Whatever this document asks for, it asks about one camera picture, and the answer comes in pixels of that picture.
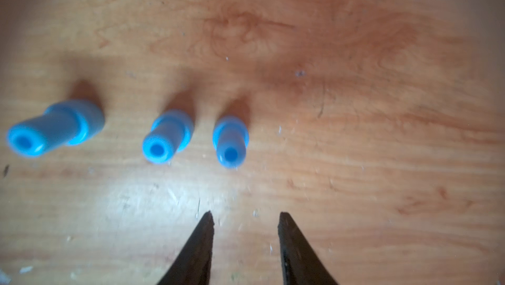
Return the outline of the blue stamp body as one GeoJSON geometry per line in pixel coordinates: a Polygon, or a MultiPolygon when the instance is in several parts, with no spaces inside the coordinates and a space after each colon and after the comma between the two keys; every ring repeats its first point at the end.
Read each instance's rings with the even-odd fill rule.
{"type": "Polygon", "coordinates": [[[171,109],[158,117],[144,138],[142,152],[151,163],[165,164],[189,145],[193,132],[192,118],[182,110],[171,109]]]}
{"type": "Polygon", "coordinates": [[[70,99],[12,126],[7,142],[20,156],[39,157],[61,146],[77,146],[100,133],[104,126],[105,115],[98,106],[84,99],[70,99]]]}
{"type": "Polygon", "coordinates": [[[249,131],[245,123],[235,116],[218,120],[213,130],[213,145],[218,162],[223,167],[240,167],[245,161],[249,145],[249,131]]]}

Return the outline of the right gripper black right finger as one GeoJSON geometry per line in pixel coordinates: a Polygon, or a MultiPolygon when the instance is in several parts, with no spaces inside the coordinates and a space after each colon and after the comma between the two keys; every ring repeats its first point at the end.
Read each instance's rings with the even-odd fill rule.
{"type": "Polygon", "coordinates": [[[277,229],[284,284],[339,284],[288,212],[280,213],[277,229]]]}

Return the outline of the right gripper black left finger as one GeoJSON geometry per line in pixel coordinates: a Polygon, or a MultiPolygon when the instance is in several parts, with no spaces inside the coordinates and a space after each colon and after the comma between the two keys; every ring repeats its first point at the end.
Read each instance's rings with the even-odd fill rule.
{"type": "Polygon", "coordinates": [[[207,211],[202,216],[172,266],[160,279],[158,284],[209,284],[213,257],[213,240],[213,215],[210,211],[207,211]]]}

